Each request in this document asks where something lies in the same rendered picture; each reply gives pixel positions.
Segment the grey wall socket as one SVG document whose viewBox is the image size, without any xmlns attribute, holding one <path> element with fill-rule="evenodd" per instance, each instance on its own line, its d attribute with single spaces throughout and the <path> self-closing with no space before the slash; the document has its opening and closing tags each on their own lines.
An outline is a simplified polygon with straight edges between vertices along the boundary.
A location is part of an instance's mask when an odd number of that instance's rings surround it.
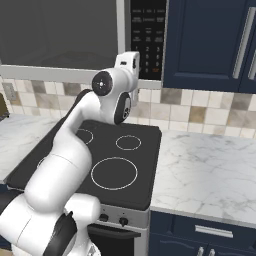
<svg viewBox="0 0 256 256">
<path fill-rule="evenodd" d="M 5 95 L 8 100 L 15 101 L 16 100 L 16 93 L 12 83 L 3 83 L 2 84 Z"/>
</svg>

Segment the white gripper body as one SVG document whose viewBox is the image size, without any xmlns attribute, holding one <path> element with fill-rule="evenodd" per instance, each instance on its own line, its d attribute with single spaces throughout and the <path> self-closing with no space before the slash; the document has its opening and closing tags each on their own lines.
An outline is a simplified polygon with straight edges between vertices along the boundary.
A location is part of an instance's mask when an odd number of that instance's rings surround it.
<svg viewBox="0 0 256 256">
<path fill-rule="evenodd" d="M 134 86 L 133 89 L 134 90 L 131 92 L 131 102 L 132 102 L 132 105 L 137 105 L 138 94 L 139 94 L 138 79 L 135 81 L 135 86 Z"/>
</svg>

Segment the black and silver microwave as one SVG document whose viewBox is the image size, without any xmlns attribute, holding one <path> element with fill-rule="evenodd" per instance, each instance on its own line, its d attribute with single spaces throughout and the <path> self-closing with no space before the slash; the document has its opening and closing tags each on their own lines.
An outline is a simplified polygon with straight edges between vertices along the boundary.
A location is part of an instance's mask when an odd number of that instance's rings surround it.
<svg viewBox="0 0 256 256">
<path fill-rule="evenodd" d="M 140 53 L 142 80 L 161 79 L 167 1 L 124 0 L 125 52 Z M 89 84 L 100 70 L 4 65 L 0 61 L 0 76 L 5 79 Z"/>
</svg>

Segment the navy drawer front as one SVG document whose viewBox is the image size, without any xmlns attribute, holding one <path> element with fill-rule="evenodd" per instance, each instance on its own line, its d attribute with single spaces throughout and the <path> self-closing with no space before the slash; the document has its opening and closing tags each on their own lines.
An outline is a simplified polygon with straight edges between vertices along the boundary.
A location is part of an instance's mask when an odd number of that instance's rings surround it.
<svg viewBox="0 0 256 256">
<path fill-rule="evenodd" d="M 230 231 L 233 237 L 201 233 L 196 226 Z M 152 211 L 150 232 L 256 252 L 256 229 L 248 227 Z"/>
</svg>

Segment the silver oven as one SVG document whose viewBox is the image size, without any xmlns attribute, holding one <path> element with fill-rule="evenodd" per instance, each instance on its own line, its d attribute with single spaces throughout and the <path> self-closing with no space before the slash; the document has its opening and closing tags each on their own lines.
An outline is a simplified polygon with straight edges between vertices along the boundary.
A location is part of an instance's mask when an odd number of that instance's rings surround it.
<svg viewBox="0 0 256 256">
<path fill-rule="evenodd" d="M 101 214 L 107 214 L 107 222 L 99 219 L 94 224 L 138 232 L 140 237 L 133 239 L 114 239 L 89 233 L 91 240 L 97 245 L 102 256 L 148 256 L 150 210 L 127 209 L 102 205 Z M 128 224 L 122 226 L 119 219 L 125 217 Z"/>
</svg>

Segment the dark glass microwave door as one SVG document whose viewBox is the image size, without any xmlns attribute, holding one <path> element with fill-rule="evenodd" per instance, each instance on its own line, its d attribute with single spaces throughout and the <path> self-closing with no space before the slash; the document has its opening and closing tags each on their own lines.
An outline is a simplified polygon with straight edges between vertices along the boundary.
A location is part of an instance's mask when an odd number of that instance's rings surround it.
<svg viewBox="0 0 256 256">
<path fill-rule="evenodd" d="M 4 65 L 100 70 L 117 54 L 116 0 L 0 0 Z"/>
</svg>

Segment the black glass hob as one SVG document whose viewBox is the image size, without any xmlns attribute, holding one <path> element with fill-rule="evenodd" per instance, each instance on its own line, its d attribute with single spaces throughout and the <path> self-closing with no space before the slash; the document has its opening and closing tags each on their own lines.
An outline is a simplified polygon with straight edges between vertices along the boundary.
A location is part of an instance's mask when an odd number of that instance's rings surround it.
<svg viewBox="0 0 256 256">
<path fill-rule="evenodd" d="M 95 196 L 105 205 L 146 210 L 153 191 L 160 129 L 85 121 L 76 136 L 92 154 L 92 170 L 77 191 Z"/>
</svg>

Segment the navy base cupboard door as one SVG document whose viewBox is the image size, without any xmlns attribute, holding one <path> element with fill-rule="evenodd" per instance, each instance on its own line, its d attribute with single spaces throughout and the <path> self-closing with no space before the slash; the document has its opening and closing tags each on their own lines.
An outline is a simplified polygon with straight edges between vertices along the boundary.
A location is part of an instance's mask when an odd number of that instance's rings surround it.
<svg viewBox="0 0 256 256">
<path fill-rule="evenodd" d="M 204 256 L 206 243 L 151 233 L 149 256 L 197 256 L 199 247 L 204 247 Z"/>
<path fill-rule="evenodd" d="M 256 256 L 256 249 L 253 247 L 249 247 L 247 249 L 239 249 L 214 244 L 209 244 L 207 246 L 205 256 L 208 256 L 210 249 L 215 250 L 215 256 Z"/>
</svg>

